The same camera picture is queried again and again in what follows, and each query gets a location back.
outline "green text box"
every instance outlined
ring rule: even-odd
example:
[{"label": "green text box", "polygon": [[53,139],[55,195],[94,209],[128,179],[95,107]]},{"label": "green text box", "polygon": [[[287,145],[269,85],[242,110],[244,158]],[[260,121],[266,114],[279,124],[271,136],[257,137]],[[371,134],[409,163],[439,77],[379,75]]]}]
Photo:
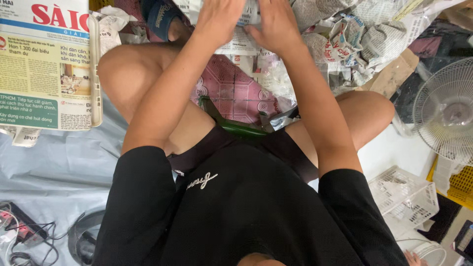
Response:
[{"label": "green text box", "polygon": [[0,93],[0,124],[58,128],[58,102]]}]

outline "white floor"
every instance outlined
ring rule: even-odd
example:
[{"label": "white floor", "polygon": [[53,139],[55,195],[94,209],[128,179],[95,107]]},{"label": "white floor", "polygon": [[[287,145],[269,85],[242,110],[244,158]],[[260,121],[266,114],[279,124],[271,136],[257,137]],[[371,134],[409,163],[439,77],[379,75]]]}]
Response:
[{"label": "white floor", "polygon": [[[419,136],[403,138],[391,124],[378,137],[361,148],[358,157],[369,182],[394,165],[426,178],[435,159],[435,153]],[[312,181],[309,185],[317,190],[318,180]]]}]

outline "yellow plastic crate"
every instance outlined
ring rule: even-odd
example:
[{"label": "yellow plastic crate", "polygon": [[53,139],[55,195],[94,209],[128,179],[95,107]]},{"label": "yellow plastic crate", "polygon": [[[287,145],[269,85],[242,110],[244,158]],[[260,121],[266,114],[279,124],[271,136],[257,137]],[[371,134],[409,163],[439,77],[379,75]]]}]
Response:
[{"label": "yellow plastic crate", "polygon": [[92,11],[97,11],[106,6],[114,6],[114,0],[89,0],[89,9]]},{"label": "yellow plastic crate", "polygon": [[[432,181],[436,165],[437,159],[435,159],[427,176],[428,181]],[[473,211],[473,167],[465,166],[459,174],[451,176],[450,189],[447,191],[447,194],[448,196],[442,195]]]}]

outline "black shorts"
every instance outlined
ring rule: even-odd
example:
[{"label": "black shorts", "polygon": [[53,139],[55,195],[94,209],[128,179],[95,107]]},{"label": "black shorts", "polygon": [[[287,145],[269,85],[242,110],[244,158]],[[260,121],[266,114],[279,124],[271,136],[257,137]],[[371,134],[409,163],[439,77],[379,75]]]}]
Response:
[{"label": "black shorts", "polygon": [[[171,155],[168,159],[173,171],[185,177],[217,150],[244,142],[217,124],[194,147],[182,154]],[[319,177],[317,167],[305,156],[284,128],[262,137],[255,146],[270,156],[279,158],[306,183]]]}]

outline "green object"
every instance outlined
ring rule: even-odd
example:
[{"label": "green object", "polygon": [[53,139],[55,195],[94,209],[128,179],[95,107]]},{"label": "green object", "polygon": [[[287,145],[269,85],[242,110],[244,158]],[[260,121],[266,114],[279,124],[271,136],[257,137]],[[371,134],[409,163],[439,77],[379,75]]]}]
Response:
[{"label": "green object", "polygon": [[0,93],[0,124],[58,128],[58,102]]},{"label": "green object", "polygon": [[213,104],[212,100],[208,96],[201,96],[199,98],[199,106],[203,107],[204,111],[209,114],[213,119],[215,119],[217,124],[223,127],[223,129],[237,137],[243,139],[256,139],[266,136],[268,133],[270,133],[263,130],[264,128],[262,126],[256,126],[254,124],[248,124],[223,118],[218,109]]}]

